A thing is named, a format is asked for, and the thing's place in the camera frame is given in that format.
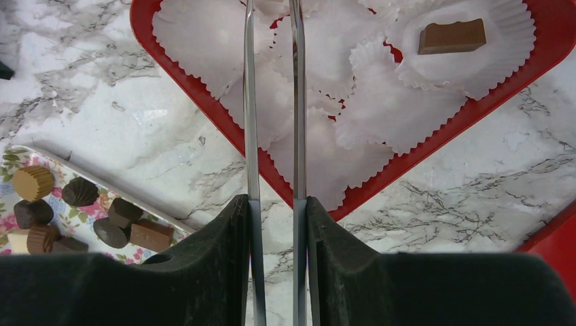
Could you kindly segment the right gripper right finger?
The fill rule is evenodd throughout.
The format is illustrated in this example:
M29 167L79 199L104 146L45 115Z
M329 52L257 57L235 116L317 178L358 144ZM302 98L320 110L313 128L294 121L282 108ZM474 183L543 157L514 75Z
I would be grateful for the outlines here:
M575 304L541 258L379 253L307 199L314 325L574 325Z

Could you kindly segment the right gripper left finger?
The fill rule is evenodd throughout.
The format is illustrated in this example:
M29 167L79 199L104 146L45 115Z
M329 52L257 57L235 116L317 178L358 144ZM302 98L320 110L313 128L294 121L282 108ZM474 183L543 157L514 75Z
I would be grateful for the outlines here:
M201 230L124 264L101 253L5 255L2 325L243 325L249 203L237 195Z

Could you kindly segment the brown rectangular chocolate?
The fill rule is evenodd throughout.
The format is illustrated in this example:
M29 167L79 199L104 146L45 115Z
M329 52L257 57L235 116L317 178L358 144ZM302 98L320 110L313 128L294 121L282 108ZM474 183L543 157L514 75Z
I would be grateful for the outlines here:
M428 24L421 32L419 55L473 52L486 45L484 21L481 18L451 24Z

